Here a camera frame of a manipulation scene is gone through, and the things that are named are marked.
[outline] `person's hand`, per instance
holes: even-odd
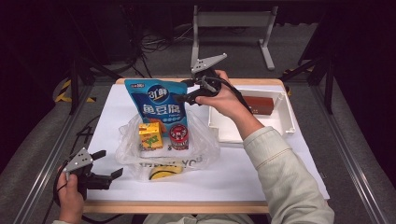
[[[68,223],[80,223],[84,199],[78,192],[78,179],[76,175],[70,175],[66,180],[66,174],[61,173],[57,185],[61,213],[59,220]]]
[[[230,83],[224,71],[216,70],[216,73]],[[198,96],[195,101],[200,105],[215,107],[222,115],[229,117],[235,123],[239,134],[244,140],[251,133],[264,127],[236,98],[235,94],[226,85],[221,84],[221,90],[215,97]]]
[[[230,83],[224,71],[216,70],[216,73]],[[235,94],[226,85],[221,84],[221,90],[215,97],[198,96],[195,101],[200,105],[210,105],[215,107],[222,115],[235,119],[241,113],[250,113],[236,98]]]

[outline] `person's left hand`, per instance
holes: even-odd
[[[68,223],[80,223],[84,199],[78,192],[77,176],[70,175],[67,181],[66,174],[62,172],[58,180],[57,189],[59,189],[58,195],[61,203],[59,220]]]

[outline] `person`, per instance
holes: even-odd
[[[224,71],[216,73],[229,82]],[[200,105],[215,107],[236,125],[243,146],[258,172],[262,191],[268,203],[272,223],[333,223],[334,211],[323,199],[314,177],[301,159],[271,126],[262,125],[224,84],[215,97],[198,96]],[[73,177],[59,191],[59,220],[79,223],[83,201],[78,196],[77,180]],[[247,215],[148,215],[147,224],[230,223],[252,224]]]

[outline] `gray floor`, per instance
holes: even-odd
[[[258,38],[263,35],[259,29],[249,28],[242,34],[235,34],[229,29],[203,31],[200,35],[200,58],[225,52],[228,57],[217,64],[216,68],[226,70],[230,77],[280,77],[284,70],[297,66],[296,63],[315,27],[315,25],[286,25],[274,28],[269,49],[276,66],[275,71],[268,71],[265,67],[257,43]],[[164,51],[147,54],[147,56],[148,68],[155,77],[188,77],[190,75],[191,41],[189,39]],[[115,64],[109,68],[119,66],[122,64]],[[141,62],[138,62],[137,67],[140,71],[145,71]],[[137,77],[132,70],[122,75]],[[346,165],[347,161],[343,156],[339,138],[334,136],[329,124],[329,116],[323,112],[321,98],[318,98],[318,91],[323,92],[323,83],[319,88],[308,87],[304,81],[305,78],[306,74],[301,74],[286,84],[291,88],[290,101],[305,141],[318,171],[325,176],[323,181],[331,196],[329,205],[335,211],[335,223],[384,223],[384,221],[375,221],[369,212],[370,204],[368,205],[362,199],[361,191],[358,191],[357,183],[352,178],[353,172]],[[94,128],[97,122],[95,117],[101,113],[112,82],[114,81],[107,77],[97,78],[97,82],[89,93],[91,97],[96,97],[97,101],[85,103],[81,108],[75,125],[70,127],[70,134],[60,148],[62,151],[60,159],[64,159],[70,153],[77,138],[76,134],[92,119],[90,126]],[[7,169],[1,174],[0,223],[12,223],[17,216],[18,220],[21,220],[23,214],[18,215],[18,213],[26,207],[32,208],[24,219],[26,222],[42,222],[50,205],[53,172],[48,174],[48,179],[44,178],[42,181],[43,185],[46,185],[42,193],[34,197],[29,192],[35,185],[36,178],[42,176],[40,171],[46,164],[48,155],[54,146],[59,144],[58,136],[63,131],[66,120],[70,119],[69,109],[69,103],[57,103],[55,108],[32,130],[8,164]],[[395,189],[377,164],[337,85],[334,87],[332,109],[333,116],[330,116],[330,119],[335,120],[348,151],[359,164],[377,206],[389,223],[396,223]],[[89,141],[85,143],[83,138],[79,138],[75,148],[79,150],[88,145]],[[59,162],[53,164],[52,167],[57,167],[59,164]],[[28,196],[37,198],[37,201],[30,205],[24,204]],[[53,205],[46,223],[51,223],[57,217],[58,212],[58,206]],[[99,220],[111,217],[110,215],[92,216]],[[110,223],[131,223],[131,219],[132,215],[125,215]]]

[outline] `dark background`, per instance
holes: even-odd
[[[334,75],[376,159],[396,186],[396,8],[386,2],[380,6],[367,2],[359,8],[358,22],[337,51]],[[170,39],[173,28],[190,23],[192,15],[192,7],[181,6],[123,9],[125,14],[115,5],[78,5],[67,11],[49,1],[0,3],[0,144],[5,158],[1,171],[54,107],[53,90],[68,76],[73,56],[99,64],[132,62],[144,28]],[[280,7],[276,25],[319,22],[325,11],[326,7]],[[314,55],[328,47],[326,41],[319,43],[311,46]]]

